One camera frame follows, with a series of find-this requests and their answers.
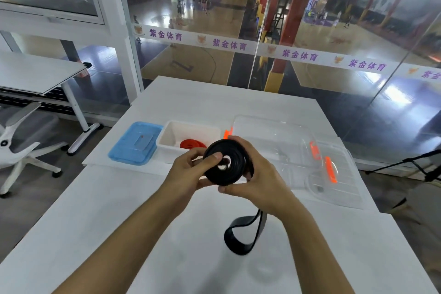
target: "blue lid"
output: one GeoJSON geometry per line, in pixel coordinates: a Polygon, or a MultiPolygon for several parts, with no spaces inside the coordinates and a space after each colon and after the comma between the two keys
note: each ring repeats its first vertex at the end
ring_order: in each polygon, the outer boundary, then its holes
{"type": "Polygon", "coordinates": [[[111,160],[131,165],[144,165],[156,150],[156,139],[162,125],[135,122],[110,150],[111,160]]]}

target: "table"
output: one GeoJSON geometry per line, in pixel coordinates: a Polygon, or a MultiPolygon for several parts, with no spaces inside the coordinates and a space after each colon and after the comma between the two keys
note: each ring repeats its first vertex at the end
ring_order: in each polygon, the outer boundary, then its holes
{"type": "MultiPolygon", "coordinates": [[[[176,120],[229,130],[239,114],[299,124],[311,130],[317,141],[343,146],[315,99],[159,76],[136,98],[83,164],[166,175],[171,165],[155,160],[155,155],[146,165],[134,166],[114,162],[107,154],[136,121],[164,125],[176,120]]],[[[360,175],[357,187],[365,210],[378,212],[360,175]]],[[[304,190],[296,190],[295,195],[316,200],[304,190]]]]}
{"type": "MultiPolygon", "coordinates": [[[[3,293],[49,294],[164,177],[90,164],[0,264],[3,293]]],[[[357,294],[435,294],[423,267],[389,214],[301,200],[312,213],[357,294]]],[[[141,293],[301,293],[288,237],[268,216],[245,257],[223,242],[230,222],[254,214],[247,200],[197,191],[164,232],[130,287],[141,293]]],[[[238,233],[250,239],[249,232],[238,233]]]]}
{"type": "Polygon", "coordinates": [[[99,123],[89,126],[67,82],[86,67],[82,63],[61,59],[0,51],[0,88],[45,95],[61,86],[80,122],[83,133],[69,147],[68,155],[74,155],[94,130],[102,128],[99,123]]]}

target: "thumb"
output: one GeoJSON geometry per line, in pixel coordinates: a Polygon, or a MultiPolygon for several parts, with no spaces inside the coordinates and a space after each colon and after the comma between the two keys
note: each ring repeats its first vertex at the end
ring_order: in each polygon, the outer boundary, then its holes
{"type": "Polygon", "coordinates": [[[231,184],[228,186],[219,186],[218,191],[223,194],[233,195],[235,197],[242,197],[248,199],[249,183],[231,184]]]}
{"type": "Polygon", "coordinates": [[[221,152],[216,152],[210,156],[208,156],[207,158],[204,158],[204,160],[201,161],[201,163],[197,164],[194,167],[194,171],[196,171],[199,175],[204,175],[205,171],[207,171],[208,169],[211,169],[212,167],[216,166],[217,164],[219,164],[219,162],[222,160],[223,155],[221,152]]]}

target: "red plastic lid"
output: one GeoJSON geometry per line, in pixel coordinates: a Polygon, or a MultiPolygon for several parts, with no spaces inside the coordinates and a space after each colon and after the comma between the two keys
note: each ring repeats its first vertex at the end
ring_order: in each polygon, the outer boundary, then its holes
{"type": "Polygon", "coordinates": [[[206,147],[206,146],[205,144],[197,140],[187,139],[182,141],[179,147],[190,150],[193,149],[194,147],[206,147]]]}

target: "white banner strip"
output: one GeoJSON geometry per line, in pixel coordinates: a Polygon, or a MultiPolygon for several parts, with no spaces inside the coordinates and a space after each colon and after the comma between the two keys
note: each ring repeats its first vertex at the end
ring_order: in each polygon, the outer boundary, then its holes
{"type": "MultiPolygon", "coordinates": [[[[145,24],[133,24],[133,26],[133,32],[136,36],[163,43],[179,43],[250,55],[255,54],[257,46],[257,56],[331,66],[334,68],[344,68],[347,70],[367,71],[375,74],[390,75],[399,65],[399,62],[378,61],[377,59],[270,43],[259,43],[257,45],[257,42],[255,41],[155,27],[145,24]]],[[[396,75],[429,82],[439,82],[441,84],[441,69],[439,68],[402,63],[397,69],[396,75]]]]}

